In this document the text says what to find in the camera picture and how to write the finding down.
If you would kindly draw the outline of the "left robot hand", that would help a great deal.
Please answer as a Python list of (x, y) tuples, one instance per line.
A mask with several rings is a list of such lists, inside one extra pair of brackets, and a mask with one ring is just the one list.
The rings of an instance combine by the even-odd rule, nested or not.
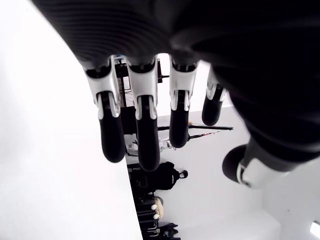
[(88, 70), (124, 55), (146, 66), (168, 53), (199, 60), (250, 133), (222, 169), (258, 188), (320, 155), (320, 3), (317, 0), (36, 0), (36, 8)]

